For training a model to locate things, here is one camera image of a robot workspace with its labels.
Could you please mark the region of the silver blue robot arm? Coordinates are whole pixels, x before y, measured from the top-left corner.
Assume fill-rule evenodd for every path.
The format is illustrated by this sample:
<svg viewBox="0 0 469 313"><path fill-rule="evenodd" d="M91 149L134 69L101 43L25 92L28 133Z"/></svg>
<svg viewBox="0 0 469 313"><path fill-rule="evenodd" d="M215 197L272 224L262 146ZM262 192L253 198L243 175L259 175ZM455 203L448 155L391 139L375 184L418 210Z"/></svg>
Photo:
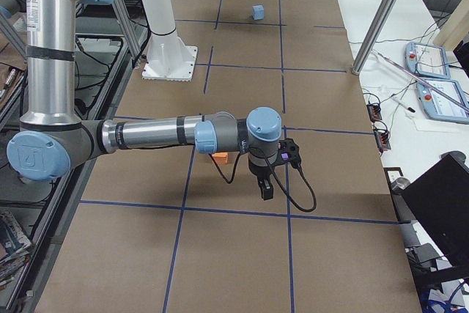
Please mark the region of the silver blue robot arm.
<svg viewBox="0 0 469 313"><path fill-rule="evenodd" d="M75 9L80 0L26 0L29 108L7 145L11 167L30 180L49 181L117 150L192 145L203 154L248 155L264 200L279 162L281 118L259 107L245 119L227 112L143 122L82 120L74 110Z"/></svg>

